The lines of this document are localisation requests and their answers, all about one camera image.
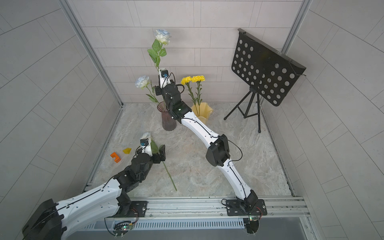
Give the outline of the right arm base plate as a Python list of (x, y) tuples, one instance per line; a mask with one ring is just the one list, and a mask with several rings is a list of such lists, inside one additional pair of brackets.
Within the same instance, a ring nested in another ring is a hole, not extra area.
[(254, 203), (247, 203), (239, 199), (222, 199), (222, 205), (226, 207), (228, 216), (267, 216), (265, 201), (258, 199)]

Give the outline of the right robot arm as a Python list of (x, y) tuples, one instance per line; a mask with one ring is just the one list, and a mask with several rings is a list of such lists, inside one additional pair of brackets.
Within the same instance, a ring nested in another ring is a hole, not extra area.
[(240, 209), (249, 215), (256, 206), (258, 196), (246, 184), (234, 166), (230, 156), (229, 140), (225, 135), (218, 135), (210, 130), (195, 115), (190, 107), (181, 100), (181, 93), (175, 83), (166, 86), (155, 86), (157, 96), (162, 96), (166, 110), (172, 119), (189, 128), (207, 147), (206, 159), (221, 170), (235, 191)]

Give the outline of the white rose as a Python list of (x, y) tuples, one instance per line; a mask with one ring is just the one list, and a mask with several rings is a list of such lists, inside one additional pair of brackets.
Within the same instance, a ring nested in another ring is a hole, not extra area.
[(172, 178), (171, 174), (169, 173), (169, 171), (167, 169), (167, 166), (165, 164), (165, 160), (166, 160), (165, 149), (166, 149), (166, 146), (165, 145), (158, 146), (156, 144), (156, 142), (153, 140), (150, 132), (145, 132), (142, 135), (141, 139), (145, 139), (145, 138), (149, 138), (149, 137), (151, 137), (151, 139), (152, 139), (152, 143), (151, 143), (151, 147), (152, 147), (152, 151), (153, 151), (152, 160), (153, 160), (154, 164), (159, 164), (159, 163), (163, 162), (163, 165), (164, 165), (164, 167), (166, 169), (166, 172), (167, 172), (167, 174), (168, 174), (168, 176), (169, 176), (169, 178), (170, 178), (170, 180), (171, 180), (171, 182), (172, 182), (172, 184), (173, 184), (173, 186), (175, 188), (175, 191), (177, 191), (177, 187), (176, 187), (176, 185), (175, 185), (175, 183), (173, 181), (173, 178)]
[(149, 97), (150, 101), (156, 104), (160, 103), (155, 95), (155, 87), (153, 86), (152, 81), (148, 76), (139, 77), (135, 82), (135, 86), (142, 90), (147, 89), (149, 91), (149, 94), (147, 94), (147, 96)]
[(171, 41), (171, 34), (167, 30), (161, 30), (161, 29), (156, 30), (156, 36), (152, 44), (152, 48), (148, 49), (147, 51), (150, 58), (154, 62), (154, 65), (157, 71), (160, 70), (161, 58), (167, 55), (165, 46), (167, 46), (170, 43), (170, 41)]

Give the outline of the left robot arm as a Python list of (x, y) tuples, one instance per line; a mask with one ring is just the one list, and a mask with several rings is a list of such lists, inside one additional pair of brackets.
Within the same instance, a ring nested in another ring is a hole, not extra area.
[(54, 202), (42, 202), (22, 228), (25, 240), (64, 240), (81, 228), (101, 218), (121, 215), (134, 210), (128, 192), (147, 178), (153, 164), (166, 159), (165, 146), (148, 154), (142, 148), (123, 171), (106, 183), (78, 196)]

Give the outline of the yellow carnation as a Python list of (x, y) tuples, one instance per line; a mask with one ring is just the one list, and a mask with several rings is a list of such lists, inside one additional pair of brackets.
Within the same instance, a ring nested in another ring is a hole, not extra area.
[(190, 82), (191, 82), (191, 80), (192, 80), (192, 77), (190, 77), (190, 76), (185, 77), (185, 78), (182, 79), (181, 84), (182, 84), (183, 86), (187, 86), (188, 91), (189, 91), (189, 95), (190, 95), (190, 97), (192, 98), (192, 102), (194, 103), (194, 96), (195, 96), (195, 95), (193, 94), (193, 92), (192, 92), (192, 88), (191, 88), (191, 86), (190, 86)]
[(204, 82), (205, 80), (206, 79), (204, 76), (194, 76), (194, 77), (192, 77), (192, 80), (191, 80), (192, 83), (197, 84), (197, 88), (196, 88), (197, 92), (196, 92), (196, 95), (194, 96), (194, 105), (196, 106), (198, 115), (200, 115), (200, 113), (201, 113), (200, 104), (202, 102), (202, 98), (201, 98), (202, 82)]

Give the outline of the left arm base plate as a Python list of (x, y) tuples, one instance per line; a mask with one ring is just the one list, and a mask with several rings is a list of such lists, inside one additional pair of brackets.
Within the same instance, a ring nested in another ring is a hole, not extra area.
[(119, 207), (113, 218), (143, 218), (146, 215), (148, 201), (133, 201)]

